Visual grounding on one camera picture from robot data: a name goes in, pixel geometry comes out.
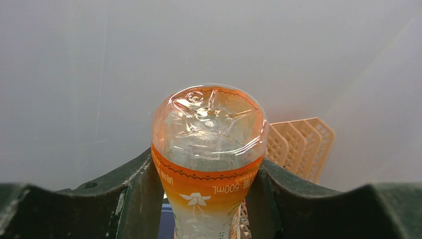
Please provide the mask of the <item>orange drink bottle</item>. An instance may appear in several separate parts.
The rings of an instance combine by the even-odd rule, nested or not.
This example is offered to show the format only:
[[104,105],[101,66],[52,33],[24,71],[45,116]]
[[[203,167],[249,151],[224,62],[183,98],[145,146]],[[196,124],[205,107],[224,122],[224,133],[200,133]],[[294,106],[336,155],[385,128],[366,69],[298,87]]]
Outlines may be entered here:
[[269,124],[248,93],[191,86],[153,115],[151,156],[177,239],[237,239],[241,205],[265,156]]

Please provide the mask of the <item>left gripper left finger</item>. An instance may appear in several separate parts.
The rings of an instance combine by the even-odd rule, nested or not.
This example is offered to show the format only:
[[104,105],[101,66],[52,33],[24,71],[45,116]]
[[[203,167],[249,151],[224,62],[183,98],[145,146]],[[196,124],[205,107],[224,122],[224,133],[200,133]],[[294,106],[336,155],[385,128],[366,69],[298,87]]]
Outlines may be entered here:
[[155,239],[163,188],[150,149],[78,188],[0,186],[3,239]]

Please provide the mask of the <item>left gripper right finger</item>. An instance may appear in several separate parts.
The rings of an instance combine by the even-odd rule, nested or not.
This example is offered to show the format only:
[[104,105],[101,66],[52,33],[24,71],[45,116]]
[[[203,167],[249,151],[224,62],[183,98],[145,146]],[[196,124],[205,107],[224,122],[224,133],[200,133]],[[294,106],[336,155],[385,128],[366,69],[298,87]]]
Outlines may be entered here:
[[265,159],[246,197],[254,239],[419,239],[421,183],[339,192]]

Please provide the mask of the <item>blue plastic bin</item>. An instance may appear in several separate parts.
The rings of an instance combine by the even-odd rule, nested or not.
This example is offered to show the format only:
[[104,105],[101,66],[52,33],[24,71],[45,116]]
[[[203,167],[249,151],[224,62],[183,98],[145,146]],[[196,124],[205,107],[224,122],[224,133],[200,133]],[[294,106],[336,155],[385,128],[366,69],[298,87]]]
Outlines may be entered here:
[[162,204],[158,239],[174,239],[175,219],[174,213],[169,203]]

